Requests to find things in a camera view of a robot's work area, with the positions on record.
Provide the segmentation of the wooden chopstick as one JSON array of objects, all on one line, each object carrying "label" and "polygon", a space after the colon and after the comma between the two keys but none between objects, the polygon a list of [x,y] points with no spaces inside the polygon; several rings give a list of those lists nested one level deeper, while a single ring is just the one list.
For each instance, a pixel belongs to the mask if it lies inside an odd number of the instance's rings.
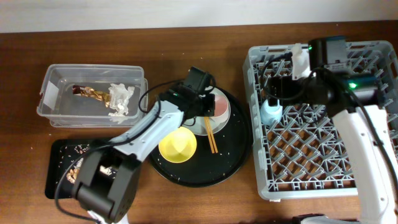
[{"label": "wooden chopstick", "polygon": [[218,153],[218,149],[217,149],[217,146],[216,146],[216,142],[215,142],[215,138],[214,138],[214,135],[213,135],[212,127],[211,127],[211,124],[210,124],[210,119],[209,119],[209,117],[204,117],[204,120],[205,120],[205,124],[206,124],[206,131],[207,131],[208,139],[209,139],[209,142],[210,142],[211,153],[212,154],[216,154],[216,153]]},{"label": "wooden chopstick", "polygon": [[213,133],[212,133],[209,117],[207,117],[207,116],[204,117],[204,123],[205,123],[205,127],[206,127],[206,133],[208,136],[208,140],[210,143],[211,153],[214,154],[216,151],[215,151],[215,147],[214,147]]}]

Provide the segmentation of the grey round plate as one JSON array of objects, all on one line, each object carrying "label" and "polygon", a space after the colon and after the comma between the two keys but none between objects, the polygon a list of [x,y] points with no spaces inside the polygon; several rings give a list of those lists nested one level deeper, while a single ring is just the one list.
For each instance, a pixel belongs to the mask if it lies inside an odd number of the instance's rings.
[{"label": "grey round plate", "polygon": [[[214,88],[213,91],[211,92],[211,94],[224,95],[225,97],[227,97],[226,94],[223,93],[219,88]],[[209,117],[212,131],[214,134],[221,131],[225,127],[226,123],[229,120],[229,117],[231,115],[231,105],[230,105],[229,99],[228,99],[228,103],[229,103],[228,116],[226,117],[225,120],[214,119],[213,116]],[[207,135],[206,127],[205,127],[205,123],[204,123],[204,117],[196,117],[196,118],[188,119],[182,126],[185,128],[188,128],[193,134],[195,134],[197,136],[206,136]]]}]

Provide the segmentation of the pink plastic cup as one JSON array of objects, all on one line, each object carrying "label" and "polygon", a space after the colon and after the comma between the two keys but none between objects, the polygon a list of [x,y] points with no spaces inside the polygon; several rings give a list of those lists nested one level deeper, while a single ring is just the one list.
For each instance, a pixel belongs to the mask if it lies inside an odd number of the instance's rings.
[{"label": "pink plastic cup", "polygon": [[228,116],[229,103],[224,95],[215,95],[214,119],[225,120]]}]

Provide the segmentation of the yellow plastic bowl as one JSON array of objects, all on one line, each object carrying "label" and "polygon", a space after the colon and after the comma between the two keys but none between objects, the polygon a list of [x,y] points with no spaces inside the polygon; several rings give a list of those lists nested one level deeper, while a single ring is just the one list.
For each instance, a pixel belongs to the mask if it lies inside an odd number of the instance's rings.
[{"label": "yellow plastic bowl", "polygon": [[187,128],[179,127],[168,134],[158,145],[161,156],[171,163],[188,161],[196,152],[197,139]]}]

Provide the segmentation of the blue plastic cup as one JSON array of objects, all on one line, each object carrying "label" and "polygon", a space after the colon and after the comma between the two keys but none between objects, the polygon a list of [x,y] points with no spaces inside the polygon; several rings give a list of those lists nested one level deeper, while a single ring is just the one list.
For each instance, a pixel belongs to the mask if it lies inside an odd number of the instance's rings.
[{"label": "blue plastic cup", "polygon": [[277,101],[275,106],[271,106],[268,100],[265,100],[260,108],[260,117],[262,124],[271,126],[274,121],[279,122],[282,119],[283,107]]}]

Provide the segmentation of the white napkin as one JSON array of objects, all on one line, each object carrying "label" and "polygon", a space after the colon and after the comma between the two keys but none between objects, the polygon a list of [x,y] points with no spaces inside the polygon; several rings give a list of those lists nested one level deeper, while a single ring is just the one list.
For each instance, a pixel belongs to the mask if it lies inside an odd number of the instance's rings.
[{"label": "white napkin", "polygon": [[135,87],[125,87],[123,83],[118,85],[111,83],[111,86],[108,88],[108,90],[111,98],[109,102],[109,108],[115,110],[115,112],[108,113],[108,115],[111,117],[111,121],[121,124],[126,120],[125,116],[129,113],[129,99],[134,94]]}]

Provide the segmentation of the gold brown snack wrapper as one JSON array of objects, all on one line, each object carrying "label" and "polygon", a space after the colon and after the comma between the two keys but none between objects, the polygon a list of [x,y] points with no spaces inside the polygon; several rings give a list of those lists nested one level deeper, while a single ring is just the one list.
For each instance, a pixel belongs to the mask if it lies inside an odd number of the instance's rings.
[{"label": "gold brown snack wrapper", "polygon": [[109,107],[111,97],[110,94],[104,91],[98,91],[89,86],[73,85],[72,93],[77,96],[84,96],[94,98],[98,101],[102,101],[105,107]]}]

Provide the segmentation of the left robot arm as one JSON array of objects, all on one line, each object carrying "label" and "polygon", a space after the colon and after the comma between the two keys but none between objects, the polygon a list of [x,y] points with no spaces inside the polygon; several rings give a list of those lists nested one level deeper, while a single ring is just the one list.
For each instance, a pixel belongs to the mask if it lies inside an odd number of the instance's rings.
[{"label": "left robot arm", "polygon": [[157,97],[148,115],[122,135],[91,147],[72,188],[72,197],[95,223],[118,223],[130,209],[141,164],[187,119],[213,115],[215,96],[205,89],[173,86]]}]

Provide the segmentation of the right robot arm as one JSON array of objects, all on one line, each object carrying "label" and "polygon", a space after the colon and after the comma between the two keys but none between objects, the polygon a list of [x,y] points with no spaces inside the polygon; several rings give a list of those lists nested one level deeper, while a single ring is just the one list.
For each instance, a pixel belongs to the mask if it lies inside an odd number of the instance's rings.
[{"label": "right robot arm", "polygon": [[284,106],[323,105],[348,153],[361,205],[361,223],[397,223],[397,159],[385,96],[375,74],[348,66],[345,38],[295,44],[289,78],[272,77],[264,91]]}]

